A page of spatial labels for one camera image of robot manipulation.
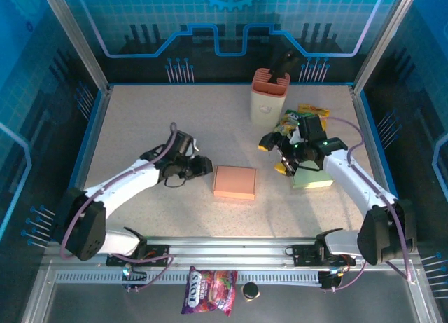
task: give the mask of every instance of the pen holder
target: pen holder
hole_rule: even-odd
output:
[[[274,128],[279,122],[290,83],[289,74],[269,83],[269,69],[258,69],[252,80],[251,122]]]

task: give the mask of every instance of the purple snack bag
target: purple snack bag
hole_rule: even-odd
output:
[[[232,312],[238,273],[230,270],[196,270],[190,267],[182,314],[215,311]]]

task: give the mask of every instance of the green sponge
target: green sponge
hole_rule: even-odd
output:
[[[316,163],[307,161],[300,163],[303,167],[318,169]],[[293,188],[324,188],[333,184],[333,178],[325,171],[297,169],[293,177]]]

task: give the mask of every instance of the black mounting bracket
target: black mounting bracket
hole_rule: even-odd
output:
[[[157,256],[163,256],[169,254],[169,245],[151,245],[145,244],[141,249],[136,250],[139,251],[139,258],[136,256],[129,256],[131,259],[149,259],[155,258]],[[108,256],[106,261],[106,266],[109,267],[125,267],[126,261],[116,257],[116,256]],[[168,265],[168,258],[160,259],[154,262],[145,262],[145,263],[132,263],[138,267],[166,267]]]
[[[350,256],[332,255],[325,256],[320,247],[317,245],[293,245],[292,254],[295,267],[344,267],[347,264],[350,266],[356,265],[356,260]]]
[[[325,242],[325,236],[331,232],[340,231],[341,228],[336,228],[316,236],[316,241],[313,245],[293,245],[289,247],[292,249],[290,254],[294,260],[295,267],[344,267],[356,265],[356,260],[348,255],[334,255],[331,254]]]

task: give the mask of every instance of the enclosure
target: enclosure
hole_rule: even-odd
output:
[[[445,322],[445,3],[0,0],[2,322]],[[311,104],[358,126],[359,165],[412,201],[414,284],[383,263],[336,294],[292,285],[325,268],[294,266],[287,247],[333,228],[359,230],[363,215],[340,182],[293,189],[274,169],[278,153],[258,149],[272,128],[251,122],[254,74],[288,50],[298,61],[283,111]],[[214,167],[255,168],[255,199],[217,198],[213,174],[129,199],[108,226],[169,245],[175,258],[158,283],[128,294],[123,268],[106,266],[107,255],[61,259],[38,212],[48,216],[68,188],[96,186],[164,144],[172,121]],[[326,129],[349,147],[359,143],[340,121]],[[191,265],[238,270],[237,284],[256,282],[260,298],[247,303],[238,293],[230,320],[181,315]],[[149,280],[161,268],[144,270]]]

